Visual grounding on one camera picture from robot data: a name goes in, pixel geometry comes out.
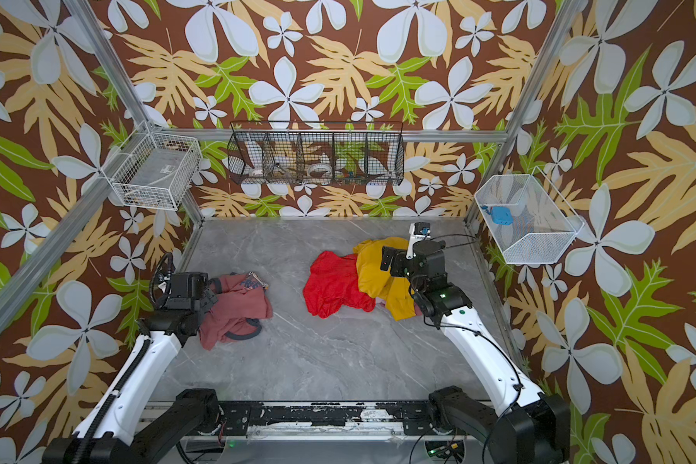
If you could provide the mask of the blue plastic box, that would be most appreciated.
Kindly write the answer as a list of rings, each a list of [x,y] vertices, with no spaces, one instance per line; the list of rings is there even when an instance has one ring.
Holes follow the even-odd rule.
[[[508,226],[513,224],[512,213],[508,207],[483,205],[481,210],[493,224]]]

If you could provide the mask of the dusty pink shirt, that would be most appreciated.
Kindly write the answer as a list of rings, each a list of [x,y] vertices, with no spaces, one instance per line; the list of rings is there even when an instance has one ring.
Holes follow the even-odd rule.
[[[199,328],[200,343],[207,351],[218,343],[255,338],[263,330],[263,321],[274,315],[266,295],[269,286],[255,272],[219,276],[207,285],[216,297]]]

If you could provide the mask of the red cloth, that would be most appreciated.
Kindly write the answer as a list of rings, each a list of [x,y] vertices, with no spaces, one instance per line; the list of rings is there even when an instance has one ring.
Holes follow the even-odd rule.
[[[323,251],[311,264],[303,295],[307,310],[313,316],[327,319],[342,307],[371,312],[375,299],[359,290],[357,255],[338,256]]]

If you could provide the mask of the yellow cloth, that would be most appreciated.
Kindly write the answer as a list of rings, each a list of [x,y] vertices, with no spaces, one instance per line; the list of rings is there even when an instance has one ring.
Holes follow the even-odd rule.
[[[385,246],[400,249],[400,254],[404,255],[408,240],[400,237],[365,240],[354,247],[359,290],[369,297],[382,300],[395,321],[416,317],[418,312],[409,293],[408,280],[395,278],[388,271],[380,269]]]

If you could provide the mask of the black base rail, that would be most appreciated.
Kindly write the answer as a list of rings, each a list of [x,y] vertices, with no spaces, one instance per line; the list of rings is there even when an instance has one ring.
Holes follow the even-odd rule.
[[[441,419],[429,400],[358,401],[222,401],[218,419],[201,436],[390,436],[446,435],[449,421]]]

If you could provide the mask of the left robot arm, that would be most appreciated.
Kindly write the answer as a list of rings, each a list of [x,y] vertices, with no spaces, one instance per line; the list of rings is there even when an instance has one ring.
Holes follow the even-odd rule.
[[[218,428],[220,404],[212,389],[184,390],[150,425],[138,426],[164,371],[197,336],[216,301],[207,274],[177,271],[170,252],[156,266],[148,296],[153,310],[137,321],[129,359],[75,432],[46,447],[44,463],[157,463],[185,436]]]

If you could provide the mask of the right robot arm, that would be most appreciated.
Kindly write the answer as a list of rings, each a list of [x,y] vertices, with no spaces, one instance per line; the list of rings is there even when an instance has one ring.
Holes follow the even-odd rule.
[[[409,283],[423,322],[448,338],[489,397],[482,403],[458,387],[428,397],[431,425],[481,441],[489,463],[564,463],[570,457],[570,404],[548,396],[508,356],[483,324],[472,300],[449,281],[446,244],[427,222],[409,229],[406,249],[383,247],[380,268]]]

